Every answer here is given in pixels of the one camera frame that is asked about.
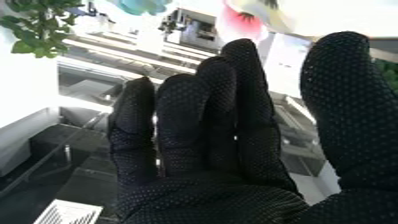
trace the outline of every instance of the vent grille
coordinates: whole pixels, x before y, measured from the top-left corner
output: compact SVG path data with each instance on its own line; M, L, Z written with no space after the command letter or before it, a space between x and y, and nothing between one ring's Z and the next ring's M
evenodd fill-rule
M103 207L53 200L34 224L94 224Z

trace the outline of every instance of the finger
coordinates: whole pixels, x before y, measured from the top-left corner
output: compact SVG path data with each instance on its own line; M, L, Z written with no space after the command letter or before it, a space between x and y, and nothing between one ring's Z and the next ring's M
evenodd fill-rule
M172 76L158 90L158 145L165 176L204 170L202 113L209 97L192 75Z
M238 152L234 145L234 98L236 73L222 57L209 58L197 75L209 86L209 100L204 111L208 165L209 169L238 172Z
M243 175L250 183L297 192L297 186L279 159L281 133L273 120L273 104L259 62L249 39L233 41L222 54L238 74L238 150Z
M398 189L398 97L375 70L361 34L341 32L318 41L300 89L341 188Z
M149 79L142 78L126 83L108 117L110 158L117 167L121 200L131 187L156 179L153 111L154 87Z

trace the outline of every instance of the black glove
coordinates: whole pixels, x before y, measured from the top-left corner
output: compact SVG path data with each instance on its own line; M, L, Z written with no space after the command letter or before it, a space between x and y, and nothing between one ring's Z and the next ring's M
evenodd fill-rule
M197 75L174 76L160 87L160 171L154 88L146 78L126 84L108 129L122 223L393 223L398 144L387 137L398 136L398 102L371 68L366 38L352 33L325 37L304 65L302 93L343 192L311 208L279 161L281 134L252 42L229 43ZM359 76L366 88L353 82ZM364 122L375 119L382 127ZM369 126L378 134L355 129Z

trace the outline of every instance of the green plant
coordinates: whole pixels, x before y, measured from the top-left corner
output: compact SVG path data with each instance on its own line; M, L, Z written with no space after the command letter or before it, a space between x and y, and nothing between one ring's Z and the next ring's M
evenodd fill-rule
M3 16L0 25L19 39L12 53L35 54L35 58L55 58L67 52L62 40L67 38L76 16L66 15L66 9L80 7L80 0L7 0L7 6L21 17Z
M398 64L377 59L375 65L378 70L382 71L382 75L391 85L391 88L398 93Z

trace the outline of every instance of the white panel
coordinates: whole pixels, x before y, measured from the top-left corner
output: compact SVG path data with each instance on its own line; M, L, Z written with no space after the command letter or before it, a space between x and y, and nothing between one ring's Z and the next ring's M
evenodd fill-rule
M5 3L0 3L0 16ZM16 38L0 27L0 128L51 105L58 94L57 60L10 54Z

